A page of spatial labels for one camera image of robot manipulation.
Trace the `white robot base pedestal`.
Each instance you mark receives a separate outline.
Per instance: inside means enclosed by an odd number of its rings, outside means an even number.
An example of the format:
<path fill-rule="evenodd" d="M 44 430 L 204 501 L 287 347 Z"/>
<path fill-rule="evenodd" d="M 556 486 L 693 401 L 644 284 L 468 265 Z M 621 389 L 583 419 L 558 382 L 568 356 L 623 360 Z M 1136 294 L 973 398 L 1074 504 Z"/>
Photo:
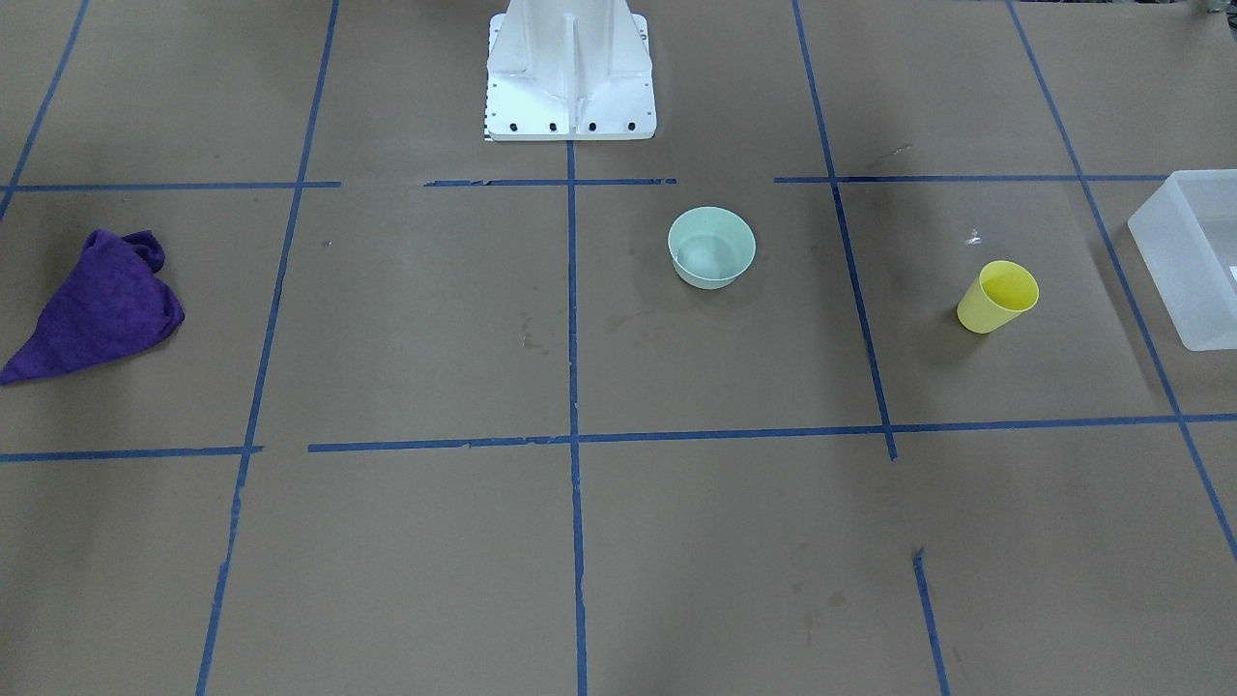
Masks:
<path fill-rule="evenodd" d="M 649 26 L 627 1 L 511 1 L 490 19 L 487 48 L 485 138 L 656 136 Z"/>

